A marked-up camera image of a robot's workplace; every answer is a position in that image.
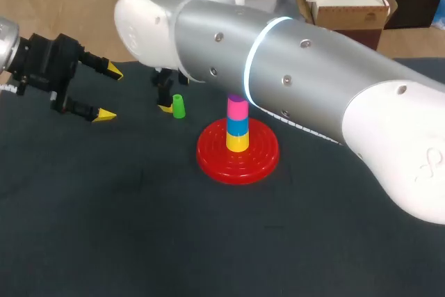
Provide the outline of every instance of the robot logo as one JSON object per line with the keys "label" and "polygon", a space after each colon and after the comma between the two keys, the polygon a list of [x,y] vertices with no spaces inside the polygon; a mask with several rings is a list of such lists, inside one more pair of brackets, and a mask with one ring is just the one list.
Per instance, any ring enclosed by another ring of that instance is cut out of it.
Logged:
{"label": "robot logo", "polygon": [[445,165],[442,151],[437,147],[429,147],[426,150],[426,161],[427,164],[419,167],[421,175],[416,177],[415,182],[430,180],[443,184],[445,182],[443,175]]}
{"label": "robot logo", "polygon": [[122,39],[134,55],[140,55],[138,32],[129,22],[122,23]]}

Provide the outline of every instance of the pink ring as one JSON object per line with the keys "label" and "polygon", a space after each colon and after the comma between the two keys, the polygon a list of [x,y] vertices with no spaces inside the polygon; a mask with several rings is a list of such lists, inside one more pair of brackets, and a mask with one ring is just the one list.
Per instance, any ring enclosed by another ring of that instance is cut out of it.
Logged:
{"label": "pink ring", "polygon": [[247,101],[234,102],[227,100],[227,117],[233,121],[242,121],[249,117],[249,103]]}

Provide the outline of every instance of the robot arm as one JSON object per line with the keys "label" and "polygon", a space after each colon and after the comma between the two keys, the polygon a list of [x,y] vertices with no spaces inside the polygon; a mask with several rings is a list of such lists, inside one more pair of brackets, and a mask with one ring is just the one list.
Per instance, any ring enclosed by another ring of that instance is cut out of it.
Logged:
{"label": "robot arm", "polygon": [[31,85],[51,92],[51,107],[59,113],[73,113],[93,122],[114,118],[113,113],[67,96],[79,61],[112,79],[123,77],[108,59],[85,52],[79,42],[66,35],[48,40],[33,34],[27,40],[19,36],[17,24],[0,17],[0,74],[4,70],[11,72],[19,82],[12,90],[8,86],[9,91],[24,95]]}
{"label": "robot arm", "polygon": [[391,199],[445,224],[445,86],[338,33],[212,0],[119,0],[143,64],[243,96],[347,145]]}

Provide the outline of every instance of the wooden floor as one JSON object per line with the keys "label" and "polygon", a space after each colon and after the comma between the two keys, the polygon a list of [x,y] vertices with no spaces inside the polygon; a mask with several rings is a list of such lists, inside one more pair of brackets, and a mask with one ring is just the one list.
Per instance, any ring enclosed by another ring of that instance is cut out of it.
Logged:
{"label": "wooden floor", "polygon": [[445,31],[434,27],[384,31],[378,51],[390,58],[445,57]]}
{"label": "wooden floor", "polygon": [[[21,35],[48,38],[64,33],[87,50],[113,61],[131,61],[115,30],[117,0],[0,0],[0,15],[20,25]],[[385,31],[379,52],[388,57],[445,57],[445,31],[410,29]]]}

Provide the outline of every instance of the screw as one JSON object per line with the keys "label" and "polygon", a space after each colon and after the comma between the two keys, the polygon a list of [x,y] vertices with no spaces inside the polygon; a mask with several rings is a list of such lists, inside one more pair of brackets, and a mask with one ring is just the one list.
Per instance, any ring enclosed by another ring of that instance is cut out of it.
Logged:
{"label": "screw", "polygon": [[224,38],[224,34],[223,33],[218,33],[215,35],[215,41],[216,42],[221,42],[221,40]]}
{"label": "screw", "polygon": [[300,43],[300,47],[302,47],[303,49],[309,48],[312,45],[311,40],[303,40]]}
{"label": "screw", "polygon": [[407,87],[405,85],[400,86],[399,88],[397,88],[397,94],[398,95],[402,95],[403,93],[405,93],[407,90]]}
{"label": "screw", "polygon": [[283,79],[282,79],[282,83],[283,83],[283,85],[285,85],[285,86],[290,86],[290,85],[292,85],[292,77],[289,76],[288,74],[286,74],[286,75],[283,77]]}

